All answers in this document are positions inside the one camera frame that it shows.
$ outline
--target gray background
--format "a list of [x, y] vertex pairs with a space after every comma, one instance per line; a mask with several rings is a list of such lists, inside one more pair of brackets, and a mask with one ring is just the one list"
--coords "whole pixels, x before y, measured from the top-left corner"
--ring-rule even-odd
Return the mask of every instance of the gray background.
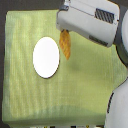
[[[111, 0], [128, 6], [128, 0]], [[10, 10], [52, 10], [58, 9], [60, 0], [0, 0], [0, 128], [9, 128], [2, 122], [2, 99], [4, 79], [5, 20]]]

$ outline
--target green fabric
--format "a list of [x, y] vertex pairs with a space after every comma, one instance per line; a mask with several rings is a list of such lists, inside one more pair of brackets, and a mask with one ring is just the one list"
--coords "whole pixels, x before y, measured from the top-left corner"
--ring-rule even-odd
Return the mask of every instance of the green fabric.
[[56, 12], [7, 13], [2, 118], [10, 126], [104, 124], [109, 97], [126, 79], [115, 46], [105, 48], [74, 32], [70, 59], [59, 47], [57, 72], [41, 78], [33, 49], [46, 36], [59, 46]]

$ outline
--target orange object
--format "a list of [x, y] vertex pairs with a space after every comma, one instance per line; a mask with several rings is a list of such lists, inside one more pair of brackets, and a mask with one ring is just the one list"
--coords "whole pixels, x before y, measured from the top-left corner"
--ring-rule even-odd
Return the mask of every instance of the orange object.
[[70, 51], [71, 40], [70, 40], [69, 31], [63, 30], [60, 33], [59, 44], [60, 44], [63, 54], [65, 55], [66, 59], [68, 60], [70, 57], [70, 54], [71, 54], [71, 51]]

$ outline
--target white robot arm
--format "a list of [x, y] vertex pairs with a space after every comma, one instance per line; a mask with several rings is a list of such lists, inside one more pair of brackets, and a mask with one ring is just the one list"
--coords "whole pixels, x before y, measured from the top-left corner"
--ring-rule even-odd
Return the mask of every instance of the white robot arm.
[[[56, 27], [75, 31], [105, 47], [116, 46], [128, 68], [128, 11], [107, 0], [63, 0]], [[128, 128], [128, 79], [110, 96], [105, 128]]]

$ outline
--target white plate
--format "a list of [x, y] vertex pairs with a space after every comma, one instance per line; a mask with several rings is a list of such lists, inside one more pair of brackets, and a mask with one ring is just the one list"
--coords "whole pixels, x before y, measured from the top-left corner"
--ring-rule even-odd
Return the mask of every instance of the white plate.
[[33, 51], [33, 65], [43, 78], [55, 74], [59, 66], [59, 49], [52, 38], [44, 37], [37, 42]]

